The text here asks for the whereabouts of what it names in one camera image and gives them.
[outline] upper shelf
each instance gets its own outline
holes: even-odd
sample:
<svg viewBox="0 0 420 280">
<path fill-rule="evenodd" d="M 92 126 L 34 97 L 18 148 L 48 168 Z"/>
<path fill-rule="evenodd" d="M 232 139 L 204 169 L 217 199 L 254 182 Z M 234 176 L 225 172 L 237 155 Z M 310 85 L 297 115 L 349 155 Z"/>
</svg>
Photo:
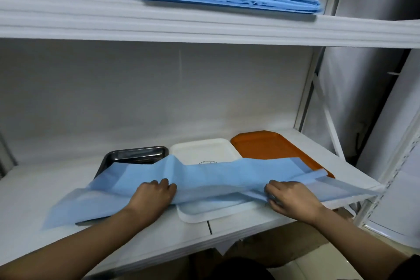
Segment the upper shelf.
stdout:
<svg viewBox="0 0 420 280">
<path fill-rule="evenodd" d="M 0 38 L 420 49 L 420 21 L 140 0 L 0 0 Z"/>
</svg>

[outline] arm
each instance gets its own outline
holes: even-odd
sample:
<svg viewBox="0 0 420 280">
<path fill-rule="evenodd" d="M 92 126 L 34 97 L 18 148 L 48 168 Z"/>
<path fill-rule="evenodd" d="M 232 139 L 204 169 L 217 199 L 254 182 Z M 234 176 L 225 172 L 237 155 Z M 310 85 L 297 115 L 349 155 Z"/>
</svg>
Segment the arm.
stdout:
<svg viewBox="0 0 420 280">
<path fill-rule="evenodd" d="M 81 279 L 94 266 L 157 220 L 176 185 L 164 179 L 143 183 L 129 204 L 105 221 L 0 267 L 1 280 Z"/>
<path fill-rule="evenodd" d="M 408 257 L 357 228 L 319 202 L 303 184 L 270 181 L 267 193 L 272 209 L 287 217 L 315 227 L 352 264 L 365 280 L 386 280 Z"/>
</svg>

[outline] orange tray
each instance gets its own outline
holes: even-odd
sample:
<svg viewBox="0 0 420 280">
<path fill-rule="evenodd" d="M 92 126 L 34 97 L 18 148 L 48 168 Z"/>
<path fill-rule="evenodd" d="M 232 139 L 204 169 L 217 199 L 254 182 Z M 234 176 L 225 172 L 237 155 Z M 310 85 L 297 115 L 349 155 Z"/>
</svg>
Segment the orange tray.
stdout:
<svg viewBox="0 0 420 280">
<path fill-rule="evenodd" d="M 276 159 L 299 157 L 310 169 L 323 167 L 278 133 L 257 131 L 242 133 L 231 139 L 232 145 L 242 157 L 254 159 Z M 329 171 L 328 176 L 335 178 Z"/>
</svg>

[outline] forearm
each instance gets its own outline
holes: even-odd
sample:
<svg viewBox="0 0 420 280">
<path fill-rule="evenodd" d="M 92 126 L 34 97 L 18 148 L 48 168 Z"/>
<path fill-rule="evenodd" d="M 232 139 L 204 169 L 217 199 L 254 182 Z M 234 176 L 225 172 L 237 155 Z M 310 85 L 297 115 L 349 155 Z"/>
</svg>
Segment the forearm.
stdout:
<svg viewBox="0 0 420 280">
<path fill-rule="evenodd" d="M 312 224 L 365 280 L 385 280 L 405 260 L 403 253 L 323 208 Z"/>
<path fill-rule="evenodd" d="M 5 264 L 0 267 L 0 279 L 81 279 L 143 228 L 137 215 L 123 209 L 102 223 Z"/>
</svg>

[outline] hand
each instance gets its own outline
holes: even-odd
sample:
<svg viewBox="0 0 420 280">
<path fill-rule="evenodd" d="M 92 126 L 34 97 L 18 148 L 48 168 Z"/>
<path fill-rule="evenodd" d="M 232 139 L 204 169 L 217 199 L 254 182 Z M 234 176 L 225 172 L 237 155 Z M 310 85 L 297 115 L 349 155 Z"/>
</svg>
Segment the hand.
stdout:
<svg viewBox="0 0 420 280">
<path fill-rule="evenodd" d="M 277 182 L 271 180 L 265 192 L 273 195 L 280 204 L 270 199 L 271 208 L 284 216 L 307 224 L 315 224 L 326 209 L 316 196 L 300 182 Z"/>
<path fill-rule="evenodd" d="M 153 224 L 165 211 L 176 194 L 176 184 L 169 185 L 164 178 L 160 181 L 142 183 L 124 208 L 132 211 L 142 228 Z"/>
</svg>

